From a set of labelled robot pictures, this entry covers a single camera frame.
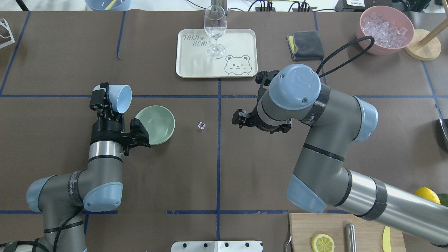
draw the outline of white tray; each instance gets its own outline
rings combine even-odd
[[[241,78],[256,75],[257,45],[253,30],[227,29],[218,39],[226,53],[217,60],[207,55],[207,48],[214,42],[204,29],[181,30],[177,36],[176,73],[183,78]]]

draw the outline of blue bowl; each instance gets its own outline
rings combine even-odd
[[[117,0],[118,3],[115,3],[115,7],[110,9],[105,9],[109,3],[111,3],[110,0],[85,0],[87,6],[89,6],[92,10],[105,10],[105,11],[126,11],[129,10],[129,6],[131,5],[131,0],[123,0],[123,3],[121,3],[121,0]]]

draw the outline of white label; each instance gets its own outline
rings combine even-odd
[[[351,6],[365,7],[364,0],[347,0],[347,4]]]

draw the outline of black cable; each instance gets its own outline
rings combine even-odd
[[[309,12],[309,11],[310,11],[310,8],[311,8],[311,6],[310,6],[308,3],[306,3],[306,5],[305,5],[303,11],[305,11],[305,12]]]
[[[4,247],[6,246],[7,243],[2,243],[0,244],[0,247]],[[32,241],[17,241],[17,246],[18,245],[31,245],[31,246],[37,246],[39,248],[41,248],[42,250],[44,250],[45,252],[50,252],[48,250],[47,247],[45,247],[42,243],[38,243],[38,242],[32,242]]]
[[[36,239],[34,240],[34,242],[35,242],[35,243],[38,243],[38,242],[39,242],[39,239],[40,239],[40,238],[36,238]],[[37,246],[33,246],[31,252],[36,252],[36,251],[37,251]]]
[[[250,6],[249,6],[249,9],[247,10],[247,11],[250,11],[250,8],[252,8],[252,6],[256,3],[256,2],[258,2],[258,1],[260,1],[260,2],[263,2],[264,3],[264,1],[263,0],[255,0]]]
[[[56,233],[56,237],[55,237],[55,243],[53,245],[53,252],[56,252],[56,248],[57,248],[57,242],[59,240],[59,235],[62,232],[62,230],[64,229],[65,225],[73,218],[75,218],[75,216],[77,216],[80,212],[82,211],[82,207],[80,207],[78,210],[76,210],[76,212],[70,216],[68,219],[65,220],[64,223],[62,223],[62,225],[59,227],[57,233]]]
[[[256,2],[258,2],[258,1],[262,1],[262,2],[264,2],[265,0],[255,0],[251,5],[250,5],[250,7],[249,7],[249,9],[247,10],[247,11],[250,11],[250,9],[252,8],[252,6],[256,3]],[[270,0],[270,2],[299,2],[299,1],[294,1],[294,0]],[[308,6],[307,7],[307,9],[309,10],[311,7],[310,7],[310,5],[308,4],[308,3],[306,3],[306,5]]]
[[[407,0],[402,0],[401,2],[403,2],[403,3],[405,4],[405,6],[406,6],[406,11],[409,11],[409,9],[410,9],[410,7],[411,7],[411,4],[409,3],[409,1],[407,1]]]
[[[350,63],[350,62],[356,60],[358,57],[360,57],[361,55],[363,55],[364,53],[366,53],[366,52],[373,46],[373,44],[375,44],[375,39],[374,39],[374,37],[372,37],[372,36],[365,36],[365,37],[359,38],[359,39],[357,39],[357,40],[355,40],[355,41],[352,41],[352,42],[350,42],[350,43],[347,43],[347,44],[341,46],[339,49],[337,49],[337,50],[334,51],[332,54],[330,54],[328,57],[326,57],[325,60],[323,60],[322,63],[320,63],[319,67],[317,68],[317,70],[316,70],[316,73],[317,73],[317,74],[319,74],[319,72],[320,72],[320,70],[322,69],[323,65],[325,65],[325,63],[326,63],[327,61],[329,61],[331,58],[333,58],[333,56],[335,56],[336,54],[340,53],[342,50],[344,50],[344,49],[350,47],[351,45],[356,44],[356,43],[359,43],[359,42],[361,42],[361,41],[363,41],[363,40],[366,40],[366,39],[370,39],[370,44],[369,44],[369,46],[366,47],[362,52],[360,52],[360,53],[359,53],[358,55],[356,55],[355,57],[349,59],[348,61],[344,62],[343,64],[339,65],[338,67],[333,68],[332,70],[330,70],[330,71],[328,71],[328,72],[326,72],[326,73],[324,73],[324,74],[319,75],[319,78],[321,78],[321,77],[323,77],[323,76],[325,76],[325,75],[327,75],[327,74],[331,74],[332,72],[338,70],[339,68],[345,66],[346,64],[348,64],[348,63]]]
[[[25,5],[23,0],[16,0],[17,4],[20,6],[22,10],[29,10],[28,7]]]
[[[192,5],[194,5],[194,6],[196,6],[196,7],[199,7],[199,8],[201,8],[201,9],[207,9],[207,8],[204,8],[204,7],[202,7],[202,6],[199,6],[199,5],[195,4],[195,3],[193,3],[193,2],[192,2],[192,1],[190,1],[190,0],[185,0],[185,1],[187,1],[187,2],[191,3]]]
[[[298,4],[300,8],[300,2],[293,2],[293,4],[289,7],[288,12],[293,8],[294,4]]]
[[[302,4],[300,5],[299,11],[303,11],[305,8],[306,0],[303,0]]]
[[[238,9],[238,8],[230,8],[230,9],[237,9],[237,10],[239,10],[239,11],[243,11],[243,12],[244,12],[244,10],[242,10],[242,9]]]
[[[334,10],[334,11],[338,12],[338,11],[335,10],[335,9],[318,9],[318,10],[314,10],[314,11],[321,11],[321,10]]]

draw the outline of gray towel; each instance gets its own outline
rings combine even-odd
[[[323,58],[323,47],[319,33],[315,30],[298,31],[286,36],[293,61]]]

